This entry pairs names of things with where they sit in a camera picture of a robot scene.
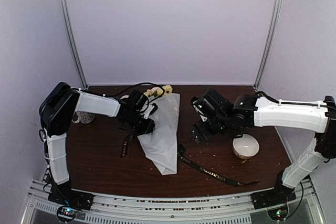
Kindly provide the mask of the white wrapping paper sheet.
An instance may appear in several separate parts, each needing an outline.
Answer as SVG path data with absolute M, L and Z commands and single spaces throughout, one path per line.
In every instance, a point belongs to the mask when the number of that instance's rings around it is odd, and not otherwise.
M 155 123 L 152 133 L 138 136 L 147 159 L 161 175 L 177 173 L 177 129 L 180 113 L 180 95 L 171 93 L 155 101 L 157 111 L 149 116 Z

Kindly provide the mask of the large yellow flower bunch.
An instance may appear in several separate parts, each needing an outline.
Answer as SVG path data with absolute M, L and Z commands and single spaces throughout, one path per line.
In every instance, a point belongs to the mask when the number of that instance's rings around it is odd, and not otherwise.
M 154 87 L 152 89 L 147 89 L 144 92 L 144 95 L 147 96 L 148 98 L 149 97 L 159 98 L 172 93 L 172 91 L 173 88 L 171 85 L 165 85 L 161 87 Z

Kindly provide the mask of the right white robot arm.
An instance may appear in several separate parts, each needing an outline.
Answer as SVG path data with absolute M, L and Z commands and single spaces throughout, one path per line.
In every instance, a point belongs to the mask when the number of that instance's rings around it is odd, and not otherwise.
M 243 128 L 279 126 L 314 132 L 307 149 L 278 174 L 269 192 L 272 203 L 279 204 L 320 164 L 335 158 L 335 100 L 325 96 L 312 102 L 276 100 L 262 91 L 241 95 L 231 103 L 214 89 L 193 97 L 191 106 L 200 116 L 193 125 L 195 141 Z

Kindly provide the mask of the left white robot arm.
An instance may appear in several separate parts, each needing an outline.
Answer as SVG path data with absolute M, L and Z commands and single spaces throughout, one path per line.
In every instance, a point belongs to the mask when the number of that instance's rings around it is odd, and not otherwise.
M 71 205 L 75 192 L 63 185 L 70 180 L 67 169 L 66 138 L 76 112 L 105 115 L 128 123 L 137 133 L 148 134 L 155 123 L 149 118 L 156 108 L 144 109 L 148 98 L 133 90 L 127 98 L 119 99 L 72 88 L 65 82 L 58 83 L 39 108 L 41 129 L 39 136 L 44 143 L 45 159 L 53 181 L 59 185 L 54 194 L 64 205 Z

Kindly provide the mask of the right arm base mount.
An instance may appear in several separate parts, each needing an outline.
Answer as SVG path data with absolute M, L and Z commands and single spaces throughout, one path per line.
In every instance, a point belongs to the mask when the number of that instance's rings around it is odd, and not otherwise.
M 254 209 L 266 210 L 268 217 L 276 222 L 287 219 L 289 216 L 288 203 L 296 198 L 294 189 L 282 185 L 251 194 Z

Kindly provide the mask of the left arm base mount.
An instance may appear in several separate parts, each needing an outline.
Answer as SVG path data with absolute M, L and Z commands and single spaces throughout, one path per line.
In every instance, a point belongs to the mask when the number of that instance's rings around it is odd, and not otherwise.
M 48 200 L 59 204 L 56 210 L 56 217 L 59 221 L 69 223 L 74 221 L 82 210 L 91 209 L 93 194 L 73 190 L 70 181 L 57 185 L 51 180 L 50 184 Z

